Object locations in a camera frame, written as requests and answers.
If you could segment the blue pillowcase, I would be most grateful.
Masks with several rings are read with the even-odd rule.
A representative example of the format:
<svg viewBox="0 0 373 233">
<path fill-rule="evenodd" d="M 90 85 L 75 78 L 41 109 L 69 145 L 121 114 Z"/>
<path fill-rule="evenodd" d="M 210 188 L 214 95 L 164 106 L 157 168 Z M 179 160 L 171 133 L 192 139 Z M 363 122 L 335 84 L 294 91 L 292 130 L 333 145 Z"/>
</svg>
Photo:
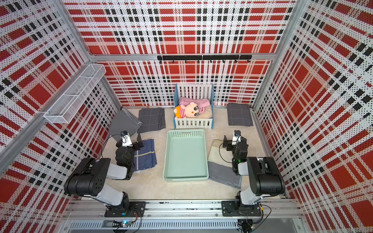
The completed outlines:
<svg viewBox="0 0 373 233">
<path fill-rule="evenodd" d="M 135 172 L 151 169 L 157 165 L 154 139 L 143 141 L 143 147 L 135 151 L 134 165 Z"/>
</svg>

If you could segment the plain grey pillowcase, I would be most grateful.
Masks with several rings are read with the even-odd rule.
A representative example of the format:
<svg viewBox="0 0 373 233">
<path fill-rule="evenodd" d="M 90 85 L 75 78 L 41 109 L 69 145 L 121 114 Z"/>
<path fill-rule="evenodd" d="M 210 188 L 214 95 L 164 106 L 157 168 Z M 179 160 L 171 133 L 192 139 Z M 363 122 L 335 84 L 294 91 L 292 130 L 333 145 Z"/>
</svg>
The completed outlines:
<svg viewBox="0 0 373 233">
<path fill-rule="evenodd" d="M 120 133 L 126 131 L 132 136 L 143 125 L 143 123 L 127 109 L 121 110 L 113 118 L 109 127 L 109 134 L 116 140 L 121 139 Z"/>
</svg>

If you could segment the beige grey pillowcase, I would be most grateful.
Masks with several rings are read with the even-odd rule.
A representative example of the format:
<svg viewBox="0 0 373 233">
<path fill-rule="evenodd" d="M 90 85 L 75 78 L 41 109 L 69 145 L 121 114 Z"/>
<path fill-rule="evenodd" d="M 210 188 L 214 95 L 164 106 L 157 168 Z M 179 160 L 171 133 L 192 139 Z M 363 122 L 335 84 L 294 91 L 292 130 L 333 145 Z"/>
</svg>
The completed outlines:
<svg viewBox="0 0 373 233">
<path fill-rule="evenodd" d="M 213 140 L 207 162 L 209 179 L 233 188 L 241 189 L 242 177 L 232 170 L 233 154 L 222 147 L 223 141 Z"/>
</svg>

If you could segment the dark grey checked pillowcase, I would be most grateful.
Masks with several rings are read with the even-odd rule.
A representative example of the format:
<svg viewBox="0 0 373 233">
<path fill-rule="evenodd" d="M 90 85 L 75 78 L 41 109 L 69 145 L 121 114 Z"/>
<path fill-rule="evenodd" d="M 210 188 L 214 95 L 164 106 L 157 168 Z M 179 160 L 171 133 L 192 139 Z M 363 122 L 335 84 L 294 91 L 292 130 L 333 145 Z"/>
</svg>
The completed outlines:
<svg viewBox="0 0 373 233">
<path fill-rule="evenodd" d="M 160 131 L 166 128 L 164 108 L 143 108 L 139 110 L 139 120 L 142 122 L 138 133 Z"/>
<path fill-rule="evenodd" d="M 227 105 L 228 125 L 253 126 L 251 108 L 247 104 L 229 103 Z"/>
</svg>

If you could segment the mint green plastic basket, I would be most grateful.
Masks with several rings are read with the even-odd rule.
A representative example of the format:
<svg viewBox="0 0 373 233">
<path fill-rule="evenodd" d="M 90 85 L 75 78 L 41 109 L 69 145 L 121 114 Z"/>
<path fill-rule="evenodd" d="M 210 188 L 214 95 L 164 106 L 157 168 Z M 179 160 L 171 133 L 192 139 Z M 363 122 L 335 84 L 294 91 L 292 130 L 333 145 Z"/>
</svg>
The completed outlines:
<svg viewBox="0 0 373 233">
<path fill-rule="evenodd" d="M 202 181 L 209 178 L 203 129 L 170 130 L 167 134 L 163 180 Z"/>
</svg>

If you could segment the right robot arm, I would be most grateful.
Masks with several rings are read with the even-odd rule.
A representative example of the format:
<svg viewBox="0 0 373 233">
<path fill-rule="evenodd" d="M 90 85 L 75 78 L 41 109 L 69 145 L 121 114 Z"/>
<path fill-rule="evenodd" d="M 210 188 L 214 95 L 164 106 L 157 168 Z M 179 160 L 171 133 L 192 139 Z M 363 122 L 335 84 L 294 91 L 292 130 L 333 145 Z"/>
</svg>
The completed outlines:
<svg viewBox="0 0 373 233">
<path fill-rule="evenodd" d="M 222 146 L 232 152 L 232 170 L 236 175 L 249 177 L 250 186 L 237 193 L 235 205 L 237 210 L 258 207 L 259 202 L 268 197 L 285 193 L 285 183 L 272 157 L 248 156 L 247 139 L 235 131 L 233 139 L 224 137 Z"/>
</svg>

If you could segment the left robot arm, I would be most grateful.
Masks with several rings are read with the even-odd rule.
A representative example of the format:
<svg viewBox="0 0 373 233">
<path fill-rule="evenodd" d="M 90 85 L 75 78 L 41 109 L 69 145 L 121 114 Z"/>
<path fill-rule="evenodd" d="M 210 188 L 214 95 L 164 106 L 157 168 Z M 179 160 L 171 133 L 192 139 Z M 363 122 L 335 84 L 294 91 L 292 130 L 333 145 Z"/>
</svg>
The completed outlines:
<svg viewBox="0 0 373 233">
<path fill-rule="evenodd" d="M 64 184 L 66 194 L 93 198 L 109 210 L 126 212 L 130 209 L 128 194 L 114 189 L 105 181 L 131 179 L 135 172 L 135 152 L 143 147 L 143 142 L 140 134 L 134 143 L 126 131 L 120 136 L 116 144 L 117 163 L 111 163 L 110 158 L 83 159 Z"/>
</svg>

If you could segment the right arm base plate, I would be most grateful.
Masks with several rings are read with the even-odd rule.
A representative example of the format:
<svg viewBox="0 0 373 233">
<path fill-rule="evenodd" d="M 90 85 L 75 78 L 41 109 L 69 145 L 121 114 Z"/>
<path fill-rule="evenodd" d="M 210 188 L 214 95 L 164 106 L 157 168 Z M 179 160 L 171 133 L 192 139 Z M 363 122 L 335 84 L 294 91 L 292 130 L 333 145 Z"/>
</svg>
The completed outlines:
<svg viewBox="0 0 373 233">
<path fill-rule="evenodd" d="M 262 216 L 261 208 L 258 204 L 243 205 L 234 201 L 222 201 L 221 209 L 223 216 L 248 216 L 259 217 Z"/>
</svg>

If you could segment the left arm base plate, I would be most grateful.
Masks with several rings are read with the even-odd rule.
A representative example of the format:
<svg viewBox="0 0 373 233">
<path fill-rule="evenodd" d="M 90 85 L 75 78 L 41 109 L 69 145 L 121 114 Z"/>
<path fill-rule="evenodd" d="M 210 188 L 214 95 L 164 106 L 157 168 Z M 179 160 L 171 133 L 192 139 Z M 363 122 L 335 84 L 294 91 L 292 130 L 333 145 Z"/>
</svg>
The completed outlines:
<svg viewBox="0 0 373 233">
<path fill-rule="evenodd" d="M 106 206 L 104 217 L 143 217 L 146 202 L 130 201 L 127 206 Z"/>
</svg>

